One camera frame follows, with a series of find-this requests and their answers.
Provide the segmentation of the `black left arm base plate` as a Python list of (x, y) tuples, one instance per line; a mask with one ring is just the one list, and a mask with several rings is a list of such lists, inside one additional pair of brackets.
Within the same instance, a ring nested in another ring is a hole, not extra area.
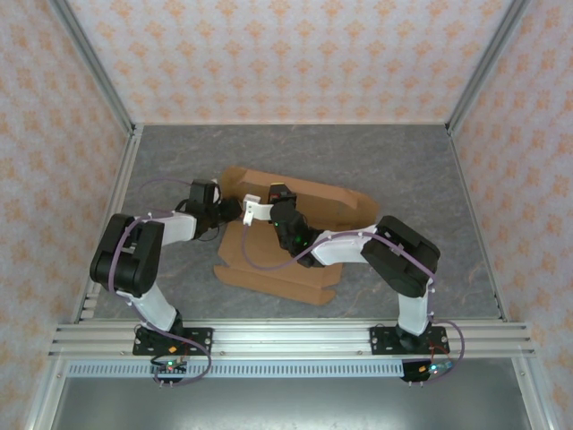
[[(202, 352), (188, 342), (176, 340), (156, 331), (137, 326), (133, 343), (134, 356), (161, 357), (161, 356), (200, 356)], [(211, 328), (183, 328), (177, 334), (180, 338), (193, 341), (209, 352), (211, 351), (213, 330)]]

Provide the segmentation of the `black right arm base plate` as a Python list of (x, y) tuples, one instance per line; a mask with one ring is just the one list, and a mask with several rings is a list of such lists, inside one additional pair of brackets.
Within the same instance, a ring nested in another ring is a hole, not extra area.
[(414, 335), (398, 326), (375, 325), (369, 329), (373, 355), (430, 355), (448, 354), (449, 339), (446, 329), (429, 325), (421, 335)]

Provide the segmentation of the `aluminium frame post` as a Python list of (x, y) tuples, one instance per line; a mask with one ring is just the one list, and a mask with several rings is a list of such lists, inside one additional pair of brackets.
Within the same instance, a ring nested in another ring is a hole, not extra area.
[(532, 0), (511, 0), (508, 10), (504, 13), (500, 24), (480, 57), (474, 72), (462, 91), (445, 128), (449, 137), (460, 128), (464, 118), (477, 99), (481, 88), (486, 82), (492, 68), (496, 65), (503, 49), (521, 22), (522, 16)]
[(73, 11), (68, 0), (47, 0), (56, 16), (64, 26), (72, 40), (72, 43), (80, 54), (84, 64), (86, 64), (92, 78), (102, 92), (107, 104), (110, 106), (115, 119), (122, 129), (132, 135), (135, 124), (119, 97), (114, 84), (112, 83), (104, 65), (98, 58), (96, 49), (91, 44), (88, 35), (81, 26), (79, 19)]

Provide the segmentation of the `brown cardboard box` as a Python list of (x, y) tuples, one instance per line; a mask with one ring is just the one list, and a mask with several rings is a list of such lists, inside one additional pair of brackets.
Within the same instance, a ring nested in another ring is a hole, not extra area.
[[(296, 194), (296, 209), (314, 228), (344, 231), (366, 228), (376, 222), (380, 205), (370, 196), (354, 190), (241, 167), (226, 168), (220, 181), (225, 197), (242, 200), (252, 194), (260, 197), (262, 203), (268, 201), (270, 187), (278, 183)], [(218, 256), (225, 263), (214, 267), (219, 280), (311, 305), (325, 305), (335, 297), (332, 287), (340, 282), (340, 263), (304, 268), (295, 262), (277, 271), (261, 271), (245, 258), (269, 267), (288, 262), (292, 257), (279, 246), (277, 234), (267, 221), (255, 220), (245, 240), (243, 231), (241, 220), (227, 224), (218, 249)]]

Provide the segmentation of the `grey metal sheet panel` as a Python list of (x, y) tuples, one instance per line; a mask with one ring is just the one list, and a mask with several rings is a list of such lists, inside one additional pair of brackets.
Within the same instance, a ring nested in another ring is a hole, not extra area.
[(517, 382), (462, 372), (409, 387), (393, 378), (71, 379), (53, 430), (531, 430)]

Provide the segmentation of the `aluminium lower frame bar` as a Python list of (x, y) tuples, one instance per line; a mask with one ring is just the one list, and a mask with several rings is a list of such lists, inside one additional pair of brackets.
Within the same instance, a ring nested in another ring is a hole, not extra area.
[(545, 412), (542, 392), (535, 379), (534, 368), (531, 364), (532, 359), (513, 357), (511, 361), (531, 429), (552, 430), (552, 422)]
[(58, 405), (62, 398), (65, 380), (69, 368), (66, 359), (54, 359), (47, 362), (38, 389), (33, 398), (30, 413), (24, 430), (51, 430), (55, 421)]

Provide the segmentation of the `aluminium table side rail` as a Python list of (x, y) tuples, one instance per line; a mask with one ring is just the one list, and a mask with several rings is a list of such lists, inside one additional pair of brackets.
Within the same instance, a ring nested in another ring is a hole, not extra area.
[[(133, 126), (132, 132), (129, 134), (126, 140), (124, 151), (122, 153), (121, 162), (115, 174), (113, 188), (111, 189), (111, 194), (109, 195), (107, 207), (100, 224), (98, 238), (96, 239), (95, 246), (92, 249), (93, 253), (95, 253), (95, 251), (98, 248), (99, 240), (103, 236), (106, 230), (108, 220), (111, 218), (113, 214), (119, 212), (123, 208), (126, 190), (129, 185), (131, 174), (133, 172), (133, 165), (141, 142), (143, 128), (144, 124), (135, 124)], [(76, 304), (73, 311), (72, 323), (79, 323), (82, 320), (82, 315), (84, 314), (84, 311), (87, 309), (86, 302), (90, 300), (91, 296), (93, 295), (97, 296), (98, 292), (99, 292), (98, 284), (94, 283), (91, 280), (90, 273), (87, 272), (83, 286), (80, 289), (79, 298), (76, 300)], [(88, 310), (88, 318), (90, 318), (93, 315), (93, 312), (90, 309), (87, 310)]]
[(479, 213), (476, 211), (474, 198), (473, 198), (473, 195), (471, 193), (469, 183), (466, 180), (466, 176), (465, 176), (465, 172), (464, 172), (464, 169), (462, 166), (461, 158), (460, 158), (460, 155), (458, 153), (458, 149), (457, 149), (457, 146), (455, 143), (454, 134), (452, 132), (450, 132), (449, 130), (447, 130), (447, 133), (448, 133), (448, 139), (449, 139), (449, 147), (451, 149), (451, 152), (453, 154), (453, 157), (454, 157), (457, 169), (458, 169), (461, 185), (464, 189), (466, 202), (467, 202), (470, 216), (471, 216), (471, 219), (472, 219), (472, 222), (474, 225), (477, 241), (478, 241), (478, 244), (480, 246), (481, 254), (483, 256), (484, 265), (485, 265), (485, 268), (487, 270), (488, 277), (489, 277), (489, 280), (490, 280), (490, 283), (492, 286), (492, 293), (493, 293), (493, 296), (496, 300), (497, 307), (499, 309), (499, 314), (500, 314), (499, 320), (507, 323), (511, 320), (511, 318), (510, 318), (509, 313), (508, 313), (507, 303), (506, 303), (503, 291), (501, 290), (500, 285), (499, 285), (498, 276), (494, 270), (492, 258), (491, 258), (490, 253), (489, 253), (489, 247), (486, 244), (486, 241), (484, 240), (483, 229), (482, 229), (482, 226), (481, 226), (480, 220), (479, 220)]

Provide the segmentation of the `aluminium cross rail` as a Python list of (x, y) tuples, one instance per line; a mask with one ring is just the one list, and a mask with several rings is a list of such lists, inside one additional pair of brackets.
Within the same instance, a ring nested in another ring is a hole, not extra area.
[[(214, 319), (190, 321), (214, 331), (216, 359), (342, 359), (371, 354), (373, 319)], [(533, 357), (531, 330), (521, 322), (461, 320), (445, 323), (452, 357)], [(135, 323), (90, 319), (56, 328), (48, 354), (60, 358), (128, 358)]]

